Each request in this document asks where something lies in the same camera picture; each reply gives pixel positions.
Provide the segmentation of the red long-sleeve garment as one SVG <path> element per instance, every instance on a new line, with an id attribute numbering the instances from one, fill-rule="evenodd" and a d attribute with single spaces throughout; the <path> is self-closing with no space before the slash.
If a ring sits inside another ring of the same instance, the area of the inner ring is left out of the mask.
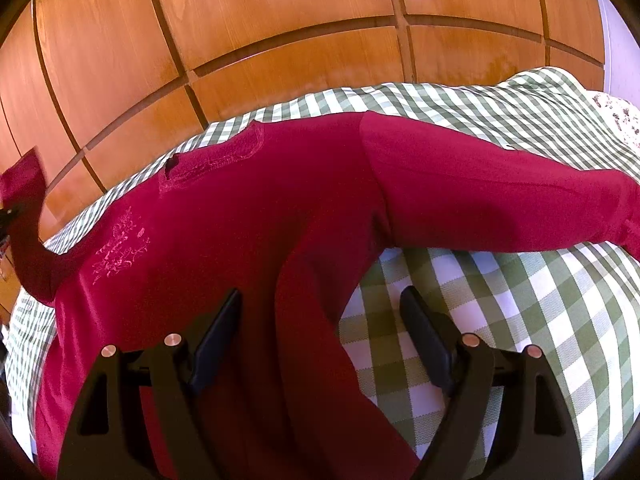
<path id="1" fill-rule="evenodd" d="M 108 344 L 160 344 L 228 292 L 238 338 L 198 398 L 233 479 L 407 479 L 416 454 L 360 391 L 337 324 L 385 249 L 545 252 L 589 242 L 639 250 L 639 187 L 417 120 L 372 112 L 263 124 L 172 156 L 72 249 L 39 239 L 35 153 L 1 177 L 26 292 L 55 310 L 35 439 L 58 469 L 80 389 Z"/>

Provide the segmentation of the green white checkered bedspread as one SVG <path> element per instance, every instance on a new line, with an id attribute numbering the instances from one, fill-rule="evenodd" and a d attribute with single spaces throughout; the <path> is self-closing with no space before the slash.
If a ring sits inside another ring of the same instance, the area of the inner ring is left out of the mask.
<path id="1" fill-rule="evenodd" d="M 519 73 L 492 87 L 380 84 L 337 89 L 215 122 L 113 188 L 43 247 L 62 255 L 104 212 L 157 174 L 168 159 L 224 143 L 252 122 L 272 124 L 372 112 L 426 122 L 577 170 L 618 170 L 639 186 L 639 159 L 608 128 L 579 81 L 555 67 Z M 352 292 L 336 336 L 361 393 L 419 460 L 448 400 L 432 384 L 404 322 L 401 291 L 414 286 L 434 310 L 488 346 L 546 356 L 576 432 L 582 473 L 595 477 L 639 414 L 639 251 L 583 242 L 545 252 L 385 249 Z M 22 289 L 11 318 L 6 379 L 14 408 L 35 434 L 55 310 Z"/>

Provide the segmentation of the wooden panelled wardrobe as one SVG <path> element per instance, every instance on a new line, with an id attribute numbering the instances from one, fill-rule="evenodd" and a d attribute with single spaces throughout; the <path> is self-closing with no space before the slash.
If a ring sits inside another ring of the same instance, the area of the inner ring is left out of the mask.
<path id="1" fill-rule="evenodd" d="M 387 81 L 604 85 L 597 0 L 6 0 L 1 162 L 32 148 L 42 238 L 211 122 Z"/>

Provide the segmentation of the floral patterned pillow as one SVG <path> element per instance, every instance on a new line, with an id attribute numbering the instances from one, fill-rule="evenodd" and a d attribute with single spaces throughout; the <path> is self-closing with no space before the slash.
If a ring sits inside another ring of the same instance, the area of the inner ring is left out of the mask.
<path id="1" fill-rule="evenodd" d="M 640 151 L 640 112 L 638 107 L 617 96 L 600 91 L 587 91 L 613 133 L 634 154 Z"/>

